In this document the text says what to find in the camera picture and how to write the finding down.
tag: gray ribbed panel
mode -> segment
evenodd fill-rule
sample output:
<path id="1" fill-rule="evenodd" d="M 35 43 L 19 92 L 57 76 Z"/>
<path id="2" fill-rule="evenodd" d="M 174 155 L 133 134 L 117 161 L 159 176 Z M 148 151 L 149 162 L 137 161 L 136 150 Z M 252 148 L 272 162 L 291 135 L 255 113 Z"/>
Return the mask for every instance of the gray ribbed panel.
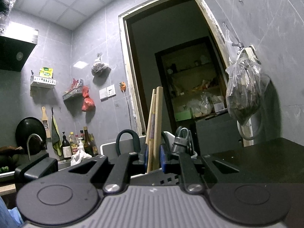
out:
<path id="1" fill-rule="evenodd" d="M 188 195 L 179 186 L 129 186 L 107 196 L 98 210 L 69 228 L 241 228 L 207 205 L 202 196 Z M 266 226 L 286 228 L 284 223 Z M 37 228 L 25 225 L 25 228 Z"/>

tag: metal faucet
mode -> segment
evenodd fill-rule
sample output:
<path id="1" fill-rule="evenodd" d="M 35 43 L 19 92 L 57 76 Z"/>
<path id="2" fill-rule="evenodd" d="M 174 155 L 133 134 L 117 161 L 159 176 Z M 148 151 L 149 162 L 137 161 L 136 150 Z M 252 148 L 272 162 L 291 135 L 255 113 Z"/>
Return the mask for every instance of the metal faucet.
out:
<path id="1" fill-rule="evenodd" d="M 31 135 L 28 137 L 27 142 L 26 142 L 26 148 L 27 148 L 27 153 L 28 153 L 28 160 L 31 160 L 31 155 L 30 155 L 30 153 L 29 153 L 29 146 L 28 146 L 28 144 L 29 144 L 29 140 L 30 140 L 32 137 L 35 137 L 35 138 L 37 138 L 38 140 L 40 140 L 40 143 L 43 142 L 43 140 L 41 139 L 41 137 L 40 137 L 38 134 L 31 134 Z"/>

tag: switch panel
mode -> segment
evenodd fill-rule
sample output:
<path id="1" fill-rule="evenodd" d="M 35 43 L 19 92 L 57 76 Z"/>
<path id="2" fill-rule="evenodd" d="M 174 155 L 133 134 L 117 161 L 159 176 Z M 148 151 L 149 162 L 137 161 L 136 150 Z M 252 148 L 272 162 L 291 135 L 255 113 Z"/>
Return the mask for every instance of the switch panel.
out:
<path id="1" fill-rule="evenodd" d="M 100 99 L 105 99 L 108 97 L 107 88 L 99 90 Z"/>
<path id="2" fill-rule="evenodd" d="M 108 97 L 116 95 L 114 84 L 107 87 L 107 95 L 108 95 Z"/>

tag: black range hood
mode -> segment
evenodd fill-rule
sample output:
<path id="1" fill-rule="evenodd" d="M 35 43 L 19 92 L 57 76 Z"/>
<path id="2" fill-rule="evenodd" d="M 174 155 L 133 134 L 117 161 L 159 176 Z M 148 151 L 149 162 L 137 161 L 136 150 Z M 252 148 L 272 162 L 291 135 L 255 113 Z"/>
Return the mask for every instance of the black range hood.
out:
<path id="1" fill-rule="evenodd" d="M 37 42 L 37 29 L 10 22 L 0 36 L 0 69 L 20 72 Z"/>

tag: yellow food bag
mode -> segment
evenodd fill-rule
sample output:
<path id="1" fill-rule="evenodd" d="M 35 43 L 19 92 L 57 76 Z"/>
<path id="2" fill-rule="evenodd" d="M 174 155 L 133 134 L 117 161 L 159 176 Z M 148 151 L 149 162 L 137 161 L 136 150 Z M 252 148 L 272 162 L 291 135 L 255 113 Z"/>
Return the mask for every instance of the yellow food bag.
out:
<path id="1" fill-rule="evenodd" d="M 40 69 L 39 76 L 52 78 L 53 77 L 53 69 L 43 67 Z"/>

